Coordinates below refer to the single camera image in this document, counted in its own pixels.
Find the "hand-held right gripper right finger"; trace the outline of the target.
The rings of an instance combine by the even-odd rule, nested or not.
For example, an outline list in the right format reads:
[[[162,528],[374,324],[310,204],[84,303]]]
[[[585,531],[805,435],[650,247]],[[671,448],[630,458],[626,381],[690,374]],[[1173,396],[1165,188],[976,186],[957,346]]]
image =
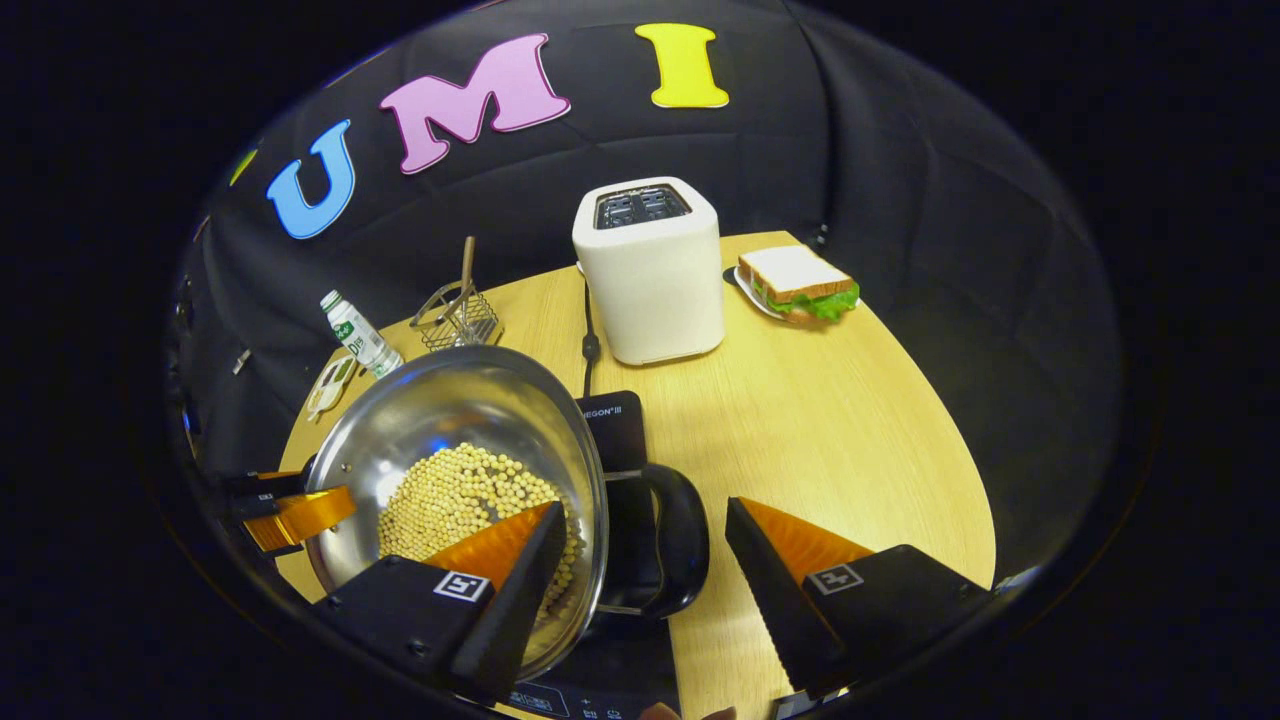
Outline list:
[[[724,537],[788,683],[810,696],[886,679],[993,597],[911,544],[873,551],[748,497],[728,498]]]

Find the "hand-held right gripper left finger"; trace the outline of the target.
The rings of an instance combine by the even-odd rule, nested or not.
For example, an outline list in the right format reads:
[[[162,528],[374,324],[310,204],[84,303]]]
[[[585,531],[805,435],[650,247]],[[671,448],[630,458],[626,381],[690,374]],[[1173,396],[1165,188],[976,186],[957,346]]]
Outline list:
[[[314,615],[398,675],[497,703],[518,679],[564,543],[564,507],[550,501],[428,561],[387,555],[319,600]]]

